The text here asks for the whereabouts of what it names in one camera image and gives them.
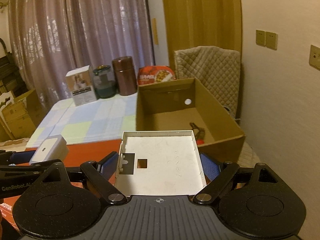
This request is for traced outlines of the white square night light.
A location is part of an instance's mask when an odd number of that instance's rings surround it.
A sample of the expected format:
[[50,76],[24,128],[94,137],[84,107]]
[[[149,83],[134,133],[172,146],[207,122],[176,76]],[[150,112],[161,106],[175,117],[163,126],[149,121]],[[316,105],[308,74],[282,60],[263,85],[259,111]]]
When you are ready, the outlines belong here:
[[67,142],[62,135],[50,136],[47,137],[37,148],[29,160],[29,164],[31,165],[54,159],[64,161],[68,152],[69,149],[67,147]]

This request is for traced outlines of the white shallow plastic tray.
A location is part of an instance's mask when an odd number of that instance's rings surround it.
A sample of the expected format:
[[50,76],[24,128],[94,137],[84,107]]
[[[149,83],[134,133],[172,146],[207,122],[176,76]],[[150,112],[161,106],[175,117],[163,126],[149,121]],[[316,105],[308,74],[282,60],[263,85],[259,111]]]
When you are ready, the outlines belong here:
[[193,131],[124,132],[114,185],[127,197],[201,191],[207,183]]

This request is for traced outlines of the dark metal trinket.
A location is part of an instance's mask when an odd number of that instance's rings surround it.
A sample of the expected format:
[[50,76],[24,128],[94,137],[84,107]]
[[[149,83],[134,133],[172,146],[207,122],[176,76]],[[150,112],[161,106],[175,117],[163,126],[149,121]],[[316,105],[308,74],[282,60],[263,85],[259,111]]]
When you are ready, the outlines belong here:
[[196,141],[204,142],[205,129],[197,126],[194,122],[190,122],[189,125],[191,126],[191,129],[193,130]]

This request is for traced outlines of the stacked cardboard boxes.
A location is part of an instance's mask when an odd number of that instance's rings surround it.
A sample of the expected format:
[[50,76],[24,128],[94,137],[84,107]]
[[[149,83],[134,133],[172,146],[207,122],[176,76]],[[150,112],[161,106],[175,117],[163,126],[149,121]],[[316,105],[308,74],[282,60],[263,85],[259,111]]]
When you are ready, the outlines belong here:
[[15,139],[30,138],[46,116],[35,89],[14,98],[2,110],[4,121]]

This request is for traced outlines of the brown cardboard box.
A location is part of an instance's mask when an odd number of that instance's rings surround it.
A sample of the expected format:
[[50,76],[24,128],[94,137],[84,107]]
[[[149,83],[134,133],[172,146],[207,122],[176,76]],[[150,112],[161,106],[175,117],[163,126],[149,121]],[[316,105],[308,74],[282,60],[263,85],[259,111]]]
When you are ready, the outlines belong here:
[[196,78],[140,86],[136,130],[204,129],[199,151],[218,161],[239,159],[245,133],[211,92]]

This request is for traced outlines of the green glass jar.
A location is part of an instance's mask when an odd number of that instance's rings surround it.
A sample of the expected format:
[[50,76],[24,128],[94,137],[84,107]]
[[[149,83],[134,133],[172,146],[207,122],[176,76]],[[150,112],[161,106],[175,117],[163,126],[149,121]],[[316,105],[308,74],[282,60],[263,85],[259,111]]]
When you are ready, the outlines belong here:
[[93,82],[99,98],[107,99],[115,96],[117,92],[116,80],[112,67],[102,65],[93,70]]

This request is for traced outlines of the white product box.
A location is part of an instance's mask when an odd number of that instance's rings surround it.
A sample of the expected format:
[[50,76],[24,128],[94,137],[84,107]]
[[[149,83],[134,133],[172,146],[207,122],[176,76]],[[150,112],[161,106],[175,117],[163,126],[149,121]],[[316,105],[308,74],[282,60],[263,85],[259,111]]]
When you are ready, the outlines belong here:
[[66,74],[66,82],[76,106],[97,101],[93,85],[93,69],[87,65]]

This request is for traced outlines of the black folded cart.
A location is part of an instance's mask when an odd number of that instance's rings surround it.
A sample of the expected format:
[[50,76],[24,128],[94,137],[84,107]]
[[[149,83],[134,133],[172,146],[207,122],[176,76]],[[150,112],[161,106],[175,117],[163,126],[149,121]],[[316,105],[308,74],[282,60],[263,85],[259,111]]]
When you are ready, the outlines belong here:
[[12,53],[8,52],[4,41],[0,38],[5,56],[1,57],[0,61],[0,80],[1,80],[1,94],[12,92],[15,97],[27,92],[27,86],[23,81],[19,68],[15,64]]

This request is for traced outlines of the beige quilted chair cover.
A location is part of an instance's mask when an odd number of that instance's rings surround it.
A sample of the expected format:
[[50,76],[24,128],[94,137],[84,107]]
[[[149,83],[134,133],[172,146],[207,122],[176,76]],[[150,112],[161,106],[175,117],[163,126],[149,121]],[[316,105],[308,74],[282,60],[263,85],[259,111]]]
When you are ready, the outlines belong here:
[[240,90],[240,52],[216,46],[174,51],[178,79],[197,78],[236,117]]

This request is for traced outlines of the red instant rice meal box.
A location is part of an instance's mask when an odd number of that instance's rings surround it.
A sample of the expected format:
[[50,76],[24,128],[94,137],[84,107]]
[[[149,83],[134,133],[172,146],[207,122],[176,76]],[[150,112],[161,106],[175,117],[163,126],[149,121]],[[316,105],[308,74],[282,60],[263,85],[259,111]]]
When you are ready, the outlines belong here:
[[173,81],[175,79],[175,72],[168,66],[145,66],[138,71],[138,84],[140,86]]

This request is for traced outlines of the brown cylindrical canister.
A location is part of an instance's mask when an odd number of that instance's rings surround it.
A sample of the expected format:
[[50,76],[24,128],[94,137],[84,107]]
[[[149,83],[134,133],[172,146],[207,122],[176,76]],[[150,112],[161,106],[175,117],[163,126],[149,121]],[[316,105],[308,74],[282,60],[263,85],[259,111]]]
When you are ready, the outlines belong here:
[[121,96],[128,96],[137,92],[137,80],[133,59],[131,56],[123,56],[112,61],[112,67],[118,83]]

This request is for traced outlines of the pink curtain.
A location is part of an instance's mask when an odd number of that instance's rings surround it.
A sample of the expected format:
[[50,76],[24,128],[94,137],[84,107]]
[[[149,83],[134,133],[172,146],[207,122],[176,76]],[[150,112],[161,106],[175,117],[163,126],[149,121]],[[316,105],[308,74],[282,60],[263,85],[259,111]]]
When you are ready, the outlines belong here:
[[21,76],[44,108],[71,96],[66,74],[131,56],[153,64],[147,0],[9,0],[10,42]]

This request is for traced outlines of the wooden door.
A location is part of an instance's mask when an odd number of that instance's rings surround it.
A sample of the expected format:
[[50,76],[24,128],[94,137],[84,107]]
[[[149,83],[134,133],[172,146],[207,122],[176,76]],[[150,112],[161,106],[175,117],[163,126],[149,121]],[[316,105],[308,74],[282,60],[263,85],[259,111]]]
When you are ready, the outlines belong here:
[[197,46],[242,51],[241,0],[163,0],[169,66],[174,52]]

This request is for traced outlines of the wall socket plate pair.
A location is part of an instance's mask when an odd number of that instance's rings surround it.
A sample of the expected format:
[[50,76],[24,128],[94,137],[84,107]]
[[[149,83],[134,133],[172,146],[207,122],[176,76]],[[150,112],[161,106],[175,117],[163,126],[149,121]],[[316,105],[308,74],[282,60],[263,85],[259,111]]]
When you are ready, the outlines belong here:
[[272,50],[277,50],[278,34],[269,31],[256,30],[255,42],[256,45],[266,47]]

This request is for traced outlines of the single wall socket plate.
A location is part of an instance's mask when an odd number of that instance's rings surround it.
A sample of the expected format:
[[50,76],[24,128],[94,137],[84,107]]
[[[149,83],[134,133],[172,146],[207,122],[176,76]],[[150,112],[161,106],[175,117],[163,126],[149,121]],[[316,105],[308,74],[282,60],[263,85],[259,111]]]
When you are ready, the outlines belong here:
[[310,66],[320,70],[320,48],[317,46],[310,46],[309,64]]

